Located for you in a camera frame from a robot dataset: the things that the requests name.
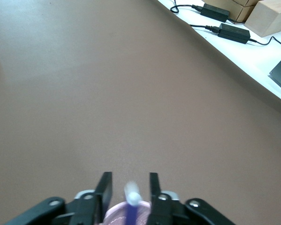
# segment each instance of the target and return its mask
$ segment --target brown table surface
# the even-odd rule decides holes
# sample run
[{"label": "brown table surface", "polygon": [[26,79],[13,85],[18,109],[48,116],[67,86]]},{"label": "brown table surface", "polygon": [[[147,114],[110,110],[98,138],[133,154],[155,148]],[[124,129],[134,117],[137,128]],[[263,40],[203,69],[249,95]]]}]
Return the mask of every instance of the brown table surface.
[{"label": "brown table surface", "polygon": [[281,225],[281,101],[156,0],[0,1],[0,224],[104,171]]}]

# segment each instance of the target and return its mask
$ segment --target power adapter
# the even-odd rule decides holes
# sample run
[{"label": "power adapter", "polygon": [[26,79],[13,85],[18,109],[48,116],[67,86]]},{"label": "power adapter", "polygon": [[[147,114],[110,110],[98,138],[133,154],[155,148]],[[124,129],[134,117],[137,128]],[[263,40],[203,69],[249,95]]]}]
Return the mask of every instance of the power adapter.
[{"label": "power adapter", "polygon": [[222,23],[219,27],[219,33],[217,36],[239,43],[246,44],[250,39],[250,32],[248,30],[230,26]]},{"label": "power adapter", "polygon": [[229,11],[205,3],[201,15],[225,22],[229,18]]}]

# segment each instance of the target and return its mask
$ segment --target pink cup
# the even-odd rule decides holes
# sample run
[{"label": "pink cup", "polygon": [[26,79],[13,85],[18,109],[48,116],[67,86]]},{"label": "pink cup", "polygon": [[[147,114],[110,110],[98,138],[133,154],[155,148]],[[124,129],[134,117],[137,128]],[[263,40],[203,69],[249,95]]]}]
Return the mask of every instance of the pink cup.
[{"label": "pink cup", "polygon": [[[121,202],[106,212],[103,225],[125,225],[127,202]],[[151,212],[149,202],[140,201],[136,225],[146,225],[146,221]]]}]

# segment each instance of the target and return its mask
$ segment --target wooden block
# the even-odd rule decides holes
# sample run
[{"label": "wooden block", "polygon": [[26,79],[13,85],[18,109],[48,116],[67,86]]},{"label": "wooden block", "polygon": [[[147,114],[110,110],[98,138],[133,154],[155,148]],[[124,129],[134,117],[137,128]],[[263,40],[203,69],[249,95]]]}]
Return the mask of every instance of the wooden block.
[{"label": "wooden block", "polygon": [[259,1],[244,25],[261,37],[281,31],[281,0]]}]

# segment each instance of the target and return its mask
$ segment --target white table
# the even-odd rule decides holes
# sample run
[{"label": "white table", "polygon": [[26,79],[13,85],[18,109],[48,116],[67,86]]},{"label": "white table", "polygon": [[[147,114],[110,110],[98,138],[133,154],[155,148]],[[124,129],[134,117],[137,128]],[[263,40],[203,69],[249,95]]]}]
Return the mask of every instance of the white table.
[{"label": "white table", "polygon": [[[173,0],[159,0],[159,2],[168,9],[174,6]],[[177,5],[204,5],[204,2],[201,0],[177,0],[176,2]],[[177,17],[189,24],[209,26],[220,26],[221,24],[220,21],[200,15],[198,11],[190,7],[179,7],[179,10],[180,12],[176,14]],[[244,24],[234,25],[231,22],[227,22],[227,24],[248,30]],[[272,40],[271,43],[266,46],[253,42],[248,42],[244,45],[235,41],[220,38],[215,33],[204,28],[194,29],[239,68],[281,99],[281,88],[268,77],[269,72],[281,61],[281,45],[278,42]],[[281,41],[281,32],[266,37],[259,37],[251,30],[250,34],[252,39],[261,43],[267,43],[271,36],[275,36],[275,38]]]}]

